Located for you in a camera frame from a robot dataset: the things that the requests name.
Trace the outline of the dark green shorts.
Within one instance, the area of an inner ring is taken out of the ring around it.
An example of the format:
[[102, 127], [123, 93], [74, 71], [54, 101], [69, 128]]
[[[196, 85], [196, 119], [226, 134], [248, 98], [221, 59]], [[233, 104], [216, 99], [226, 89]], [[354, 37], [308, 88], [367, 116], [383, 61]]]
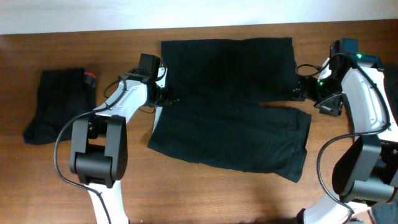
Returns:
[[277, 106], [299, 83], [293, 40], [169, 40], [161, 44], [173, 102], [148, 147], [222, 169], [302, 176], [312, 117]]

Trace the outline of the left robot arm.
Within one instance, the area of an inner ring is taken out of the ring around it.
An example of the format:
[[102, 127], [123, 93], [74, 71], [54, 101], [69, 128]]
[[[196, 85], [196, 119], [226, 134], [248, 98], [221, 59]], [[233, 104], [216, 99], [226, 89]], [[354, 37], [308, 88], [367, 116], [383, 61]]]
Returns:
[[70, 170], [89, 192], [97, 223], [130, 222], [121, 191], [128, 160], [127, 124], [141, 106], [171, 102], [167, 71], [160, 72], [160, 77], [125, 74], [102, 105], [73, 123]]

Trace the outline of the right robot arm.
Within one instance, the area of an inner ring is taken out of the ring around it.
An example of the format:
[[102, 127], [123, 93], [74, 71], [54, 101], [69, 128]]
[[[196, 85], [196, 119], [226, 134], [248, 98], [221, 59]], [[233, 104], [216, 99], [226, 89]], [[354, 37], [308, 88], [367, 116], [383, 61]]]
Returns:
[[[356, 52], [334, 53], [313, 75], [301, 79], [298, 92], [326, 114], [347, 106], [353, 132], [326, 142], [317, 157], [317, 177], [325, 192], [297, 215], [297, 223], [351, 223], [354, 216], [397, 201], [397, 121], [386, 93], [378, 57]], [[323, 153], [333, 143], [353, 144], [335, 164], [332, 188], [321, 172]]]

